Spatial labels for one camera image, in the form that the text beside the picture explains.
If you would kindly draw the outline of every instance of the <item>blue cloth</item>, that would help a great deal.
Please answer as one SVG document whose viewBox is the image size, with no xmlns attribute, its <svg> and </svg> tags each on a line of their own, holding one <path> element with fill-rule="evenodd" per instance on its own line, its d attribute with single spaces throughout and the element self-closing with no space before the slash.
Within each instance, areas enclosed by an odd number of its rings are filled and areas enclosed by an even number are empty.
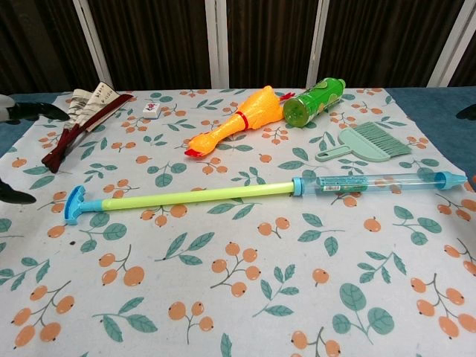
<svg viewBox="0 0 476 357">
<path fill-rule="evenodd" d="M 456 114 L 476 104 L 476 87 L 387 89 L 426 137 L 471 181 L 476 175 L 476 121 Z"/>
</svg>

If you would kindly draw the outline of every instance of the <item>yellow-green tube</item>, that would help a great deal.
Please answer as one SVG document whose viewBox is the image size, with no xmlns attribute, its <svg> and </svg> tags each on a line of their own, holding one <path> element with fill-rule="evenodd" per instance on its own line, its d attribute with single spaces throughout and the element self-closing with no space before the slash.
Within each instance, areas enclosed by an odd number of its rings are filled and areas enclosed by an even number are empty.
<svg viewBox="0 0 476 357">
<path fill-rule="evenodd" d="M 251 197 L 273 195 L 278 193 L 292 193 L 293 182 L 281 184 L 256 184 L 252 186 L 219 188 L 217 190 L 202 190 L 180 193 L 165 193 L 163 195 L 129 197 L 126 199 L 104 199 L 103 210 L 124 210 L 127 208 L 142 208 L 177 203 L 191 203 L 214 201 L 217 199 L 235 199 L 237 197 Z"/>
</svg>

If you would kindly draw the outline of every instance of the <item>toy water gun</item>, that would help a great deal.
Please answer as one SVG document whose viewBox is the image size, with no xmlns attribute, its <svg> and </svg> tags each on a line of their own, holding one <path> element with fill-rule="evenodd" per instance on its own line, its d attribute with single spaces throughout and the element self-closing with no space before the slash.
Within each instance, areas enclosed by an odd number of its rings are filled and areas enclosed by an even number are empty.
<svg viewBox="0 0 476 357">
<path fill-rule="evenodd" d="M 65 221 L 76 225 L 84 212 L 102 212 L 105 210 L 127 210 L 178 203 L 205 202 L 238 197 L 255 197 L 277 194 L 293 196 L 316 195 L 325 193 L 368 192 L 388 190 L 449 190 L 463 184 L 467 178 L 447 171 L 429 173 L 420 177 L 416 173 L 395 175 L 357 175 L 357 176 L 321 176 L 309 181 L 294 177 L 292 181 L 276 184 L 256 184 L 244 187 L 218 188 L 191 192 L 165 193 L 163 195 L 127 197 L 122 199 L 97 199 L 85 201 L 86 189 L 76 186 L 70 193 L 65 206 Z"/>
<path fill-rule="evenodd" d="M 245 100 L 221 126 L 190 140 L 189 149 L 185 155 L 195 158 L 205 156 L 212 152 L 221 140 L 235 132 L 259 129 L 261 126 L 283 119 L 283 108 L 280 106 L 280 101 L 293 95 L 294 93 L 288 93 L 278 97 L 271 86 L 260 89 Z"/>
</svg>

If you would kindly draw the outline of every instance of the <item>plastic toy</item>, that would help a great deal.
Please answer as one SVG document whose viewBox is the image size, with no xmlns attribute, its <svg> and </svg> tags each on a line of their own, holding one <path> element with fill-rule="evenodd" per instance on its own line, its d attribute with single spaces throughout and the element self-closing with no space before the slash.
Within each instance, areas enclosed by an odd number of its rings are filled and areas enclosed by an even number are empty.
<svg viewBox="0 0 476 357">
<path fill-rule="evenodd" d="M 283 119 L 280 101 L 292 95 L 287 94 L 279 98 L 271 86 L 253 93 L 221 126 L 190 140 L 189 149 L 185 154 L 196 158 L 205 156 L 212 152 L 221 140 L 235 132 L 259 129 L 261 126 Z"/>
<path fill-rule="evenodd" d="M 346 154 L 354 154 L 367 161 L 386 161 L 398 155 L 409 154 L 410 147 L 387 134 L 371 122 L 346 128 L 338 136 L 342 145 L 321 151 L 315 156 L 318 161 L 327 161 Z"/>
<path fill-rule="evenodd" d="M 65 220 L 69 225 L 76 225 L 77 218 L 83 212 L 101 212 L 104 210 L 125 210 L 130 208 L 145 208 L 178 203 L 213 201 L 217 199 L 234 199 L 238 197 L 266 196 L 279 193 L 292 193 L 293 196 L 312 195 L 324 192 L 361 192 L 376 191 L 383 188 L 399 190 L 437 188 L 447 190 L 457 184 L 463 184 L 467 178 L 449 172 L 418 175 L 403 173 L 396 175 L 368 176 L 327 176 L 316 180 L 306 181 L 295 177 L 291 182 L 279 184 L 257 184 L 244 187 L 220 188 L 181 193 L 166 193 L 164 195 L 130 197 L 126 199 L 98 199 L 84 202 L 86 192 L 84 186 L 76 186 L 68 197 L 65 207 Z"/>
<path fill-rule="evenodd" d="M 345 89 L 344 80 L 324 78 L 314 87 L 284 103 L 284 118 L 302 128 L 323 110 L 338 103 Z"/>
</svg>

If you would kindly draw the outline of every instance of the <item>tablecloth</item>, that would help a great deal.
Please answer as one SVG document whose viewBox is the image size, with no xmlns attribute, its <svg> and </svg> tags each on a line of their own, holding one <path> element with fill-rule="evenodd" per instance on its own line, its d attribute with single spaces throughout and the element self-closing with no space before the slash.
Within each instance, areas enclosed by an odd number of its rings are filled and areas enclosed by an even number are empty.
<svg viewBox="0 0 476 357">
<path fill-rule="evenodd" d="M 137 91 L 49 173 L 62 124 L 41 118 L 0 159 L 37 198 L 0 205 L 2 356 L 473 356 L 476 195 L 287 195 L 62 217 L 86 199 L 290 181 L 293 176 L 461 173 L 383 89 L 346 89 L 302 129 L 284 121 L 183 152 L 253 89 Z M 276 89 L 278 94 L 300 89 Z M 68 107 L 68 95 L 55 104 Z M 161 104 L 158 120 L 141 117 Z M 383 163 L 319 163 L 366 121 L 411 147 Z"/>
</svg>

